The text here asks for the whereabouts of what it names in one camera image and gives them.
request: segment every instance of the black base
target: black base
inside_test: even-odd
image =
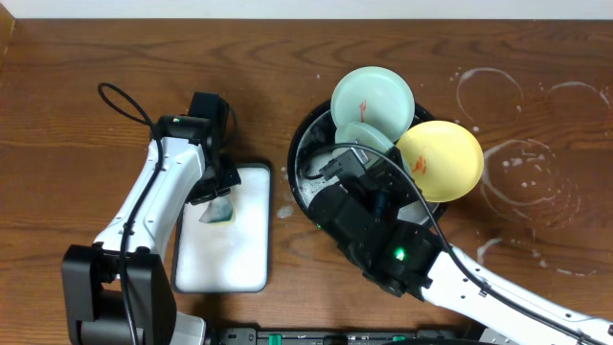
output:
[[[127,321],[120,291],[104,290],[117,276],[118,253],[71,245],[61,264],[70,342],[75,345],[128,344]],[[127,275],[138,339],[141,344],[169,344],[176,304],[157,254],[137,249],[129,254]]]
[[[453,331],[416,332],[301,332],[256,331],[251,328],[209,332],[205,345],[479,345],[475,339],[460,338]]]

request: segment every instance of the cable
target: cable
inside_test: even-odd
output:
[[[307,157],[307,158],[306,158],[306,160],[305,160],[305,162],[309,163],[309,162],[310,162],[310,161],[313,159],[313,156],[314,156],[314,155],[315,155],[315,154],[313,153],[313,154],[311,154],[309,157]],[[322,174],[320,174],[320,173],[317,173],[317,174],[315,174],[315,175],[311,175],[311,176],[307,175],[307,174],[305,173],[305,165],[303,165],[303,167],[302,167],[302,168],[299,170],[299,172],[300,172],[300,176],[302,176],[302,177],[304,177],[305,179],[310,180],[310,181],[313,181],[313,180],[320,179],[320,178],[324,177],[324,176],[323,176]]]
[[[103,90],[105,87],[112,89],[113,91],[117,92],[122,97],[124,97],[128,102],[130,102],[134,106],[134,108],[136,108],[136,110],[141,114],[141,116],[143,116],[144,120],[135,118],[134,116],[126,113],[125,111],[121,110],[118,106],[116,106],[114,103],[109,101],[108,98],[106,98],[106,95],[104,95]],[[160,137],[160,134],[155,128],[155,125],[153,124],[149,116],[146,114],[146,112],[143,110],[143,108],[140,107],[136,103],[136,101],[134,101],[131,97],[129,97],[122,89],[113,85],[112,83],[101,82],[98,84],[98,93],[100,94],[100,96],[102,97],[102,100],[105,103],[107,103],[110,107],[115,109],[120,114],[126,116],[130,120],[136,121],[139,124],[149,126],[149,128],[151,129],[153,140],[155,140],[155,144],[157,145],[158,158],[157,158],[157,163],[155,163],[155,169],[153,170],[153,174],[151,175],[151,178],[147,182],[147,185],[143,189],[143,192],[136,200],[136,203],[134,204],[134,207],[132,208],[132,211],[130,212],[130,215],[128,216],[127,221],[124,224],[124,232],[122,233],[122,242],[120,244],[120,252],[119,252],[119,269],[120,269],[120,279],[121,279],[121,284],[122,284],[122,296],[124,299],[125,318],[127,319],[127,325],[129,327],[130,339],[132,341],[132,345],[138,345],[138,334],[136,333],[134,313],[132,310],[132,305],[130,303],[130,295],[127,293],[127,280],[128,280],[127,264],[126,264],[127,240],[129,238],[129,235],[132,234],[132,226],[134,225],[134,220],[136,219],[136,215],[138,214],[138,211],[141,208],[141,205],[145,201],[145,198],[147,197],[147,194],[149,190],[151,189],[153,182],[155,182],[155,178],[162,170],[162,164],[164,163],[162,138]]]
[[[359,144],[339,143],[339,144],[334,144],[334,145],[330,145],[330,146],[326,146],[326,147],[317,149],[314,153],[312,153],[308,157],[306,162],[309,162],[312,159],[312,157],[314,157],[317,154],[321,154],[323,152],[328,152],[328,151],[332,151],[332,150],[336,150],[336,149],[340,149],[340,148],[360,149],[360,150],[365,150],[365,151],[368,151],[368,152],[370,152],[372,154],[375,154],[375,155],[379,156],[380,158],[384,159],[388,164],[390,164],[394,169],[396,169],[404,177],[404,179],[409,183],[409,186],[411,187],[413,192],[418,196],[418,198],[420,200],[421,206],[423,207],[423,209],[425,210],[426,214],[428,215],[428,217],[432,221],[432,224],[433,224],[435,230],[437,231],[437,234],[438,234],[439,238],[441,239],[441,242],[443,243],[444,251],[447,252],[447,254],[449,254],[449,257],[451,258],[453,263],[460,269],[460,271],[474,285],[477,286],[477,288],[479,288],[480,290],[484,291],[485,293],[491,295],[492,297],[494,297],[495,299],[500,301],[502,304],[504,304],[507,307],[513,309],[514,311],[517,311],[517,312],[519,312],[519,313],[521,313],[521,314],[523,314],[525,316],[528,316],[532,320],[538,321],[538,322],[540,322],[541,324],[543,324],[545,326],[551,327],[552,329],[554,329],[554,330],[556,330],[556,331],[558,331],[558,332],[560,332],[562,334],[565,334],[565,335],[568,335],[570,337],[573,337],[574,339],[576,339],[578,341],[578,344],[581,344],[581,343],[584,342],[586,344],[601,345],[601,343],[599,341],[585,338],[584,334],[581,334],[581,333],[578,333],[576,331],[573,331],[573,330],[569,329],[566,326],[559,325],[555,321],[552,321],[552,320],[550,320],[550,319],[548,319],[546,317],[543,317],[542,315],[539,315],[539,314],[537,314],[537,313],[535,313],[535,312],[533,312],[531,310],[527,310],[526,308],[524,308],[524,307],[516,304],[512,300],[508,299],[504,295],[498,293],[496,290],[491,288],[488,284],[486,284],[485,282],[483,282],[483,281],[479,280],[477,277],[475,277],[464,266],[464,264],[460,261],[460,259],[458,259],[458,256],[452,250],[451,244],[449,244],[449,242],[447,241],[447,238],[444,236],[443,230],[441,230],[441,227],[437,223],[437,220],[432,215],[432,212],[430,211],[430,208],[428,207],[427,202],[423,198],[423,195],[421,195],[420,189],[415,184],[413,179],[404,171],[403,168],[399,167],[396,163],[394,163],[393,160],[388,158],[384,153],[382,153],[382,152],[380,152],[380,151],[378,151],[376,149],[372,149],[372,148],[369,148],[369,147],[366,147],[366,146],[363,146],[363,145],[359,145]]]

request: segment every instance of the red drawing on plate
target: red drawing on plate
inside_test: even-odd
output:
[[[412,173],[421,172],[421,174],[425,174],[425,172],[428,171],[428,161],[426,161],[425,158],[423,157],[424,151],[425,151],[425,147],[421,149],[420,157],[418,158],[417,162],[415,162],[415,168],[413,168],[413,165],[411,165]]]
[[[360,104],[360,120],[362,120],[362,124],[364,124],[364,112],[366,111],[366,100],[362,101]]]

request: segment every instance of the black bowl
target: black bowl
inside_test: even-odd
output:
[[[415,103],[415,118],[411,127],[432,120],[435,120],[434,116],[421,105]],[[330,113],[330,101],[325,101],[306,116],[305,120],[298,126],[289,146],[289,154],[287,155],[289,186],[298,206],[305,214],[307,214],[308,204],[315,195],[333,182],[332,180],[325,182],[321,179],[307,180],[299,177],[298,171],[302,168],[305,160],[317,149],[334,144],[335,132],[336,125]],[[439,219],[443,215],[447,204],[429,203],[429,206],[435,218]],[[402,208],[400,213],[404,215],[400,217],[403,220],[428,227],[432,225],[425,214],[425,210],[417,203]]]

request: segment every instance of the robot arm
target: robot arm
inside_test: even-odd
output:
[[[196,93],[187,116],[162,116],[156,124],[164,162],[128,238],[127,291],[105,290],[103,284],[118,278],[124,224],[158,161],[154,141],[140,176],[108,227],[92,246],[68,248],[62,261],[62,283],[71,343],[129,343],[122,292],[132,301],[141,344],[203,343],[204,320],[177,312],[163,258],[185,202],[195,204],[223,196],[240,183],[230,157],[219,153],[228,110],[218,95]]]
[[[394,149],[387,154],[394,160]],[[428,227],[396,219],[399,206],[411,197],[400,193],[409,190],[406,181],[400,181],[387,164],[366,170],[357,161],[355,153],[347,150],[320,170],[326,179],[338,177],[339,183],[319,192],[307,215],[336,240],[368,280],[397,297],[409,293],[461,313],[519,344],[613,344],[610,321],[558,306],[495,275],[453,247],[466,269],[493,291],[579,336],[547,326],[482,291],[443,251],[442,240]]]
[[[163,262],[179,212],[192,187],[202,178],[206,165],[202,146],[190,144],[188,139],[164,137],[162,147],[164,165],[135,219],[132,227],[134,234],[128,243],[127,252],[133,253],[136,248],[144,247],[150,253],[158,254]],[[151,141],[147,162],[124,205],[94,240],[94,243],[102,245],[103,250],[119,252],[125,220],[149,181],[157,157],[157,146]]]
[[[513,302],[555,321],[558,325],[565,326],[578,334],[584,334],[585,339],[595,340],[601,344],[613,343],[611,322],[556,305],[485,269],[459,248],[454,247],[453,250],[477,278],[487,282]],[[545,326],[481,291],[469,282],[464,273],[451,261],[448,253],[439,254],[427,276],[432,280],[432,284],[428,288],[421,289],[426,301],[468,316],[518,344],[580,343],[575,338]]]

